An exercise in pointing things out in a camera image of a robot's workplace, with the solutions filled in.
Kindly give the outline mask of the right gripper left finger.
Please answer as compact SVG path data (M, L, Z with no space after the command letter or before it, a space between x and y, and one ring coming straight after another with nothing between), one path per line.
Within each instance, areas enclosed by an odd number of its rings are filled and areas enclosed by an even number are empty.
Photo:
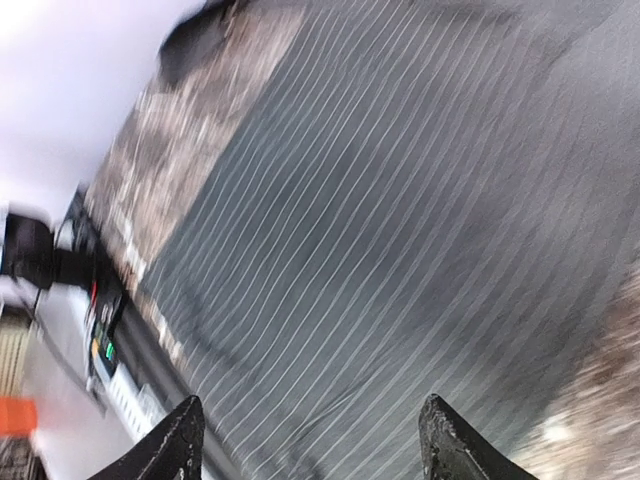
M95 480L202 478L205 419L196 395L185 398L121 458L94 475Z

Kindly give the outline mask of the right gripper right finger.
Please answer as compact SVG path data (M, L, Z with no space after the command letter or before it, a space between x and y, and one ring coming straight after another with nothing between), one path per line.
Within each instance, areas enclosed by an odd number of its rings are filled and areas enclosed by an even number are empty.
M437 394L429 395L421 409L419 436L425 479L535 480Z

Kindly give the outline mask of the black pinstriped long sleeve shirt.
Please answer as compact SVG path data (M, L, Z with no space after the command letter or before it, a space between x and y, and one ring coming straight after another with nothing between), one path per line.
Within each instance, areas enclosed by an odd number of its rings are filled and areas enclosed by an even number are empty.
M511 454L639 242L635 1L324 1L145 275L247 479Z

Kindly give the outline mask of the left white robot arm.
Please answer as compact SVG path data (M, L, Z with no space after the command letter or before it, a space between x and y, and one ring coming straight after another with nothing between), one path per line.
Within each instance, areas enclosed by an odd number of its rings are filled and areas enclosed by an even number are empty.
M55 246L48 224L1 206L2 275L25 280L40 290L60 284L89 292L94 273L91 256Z

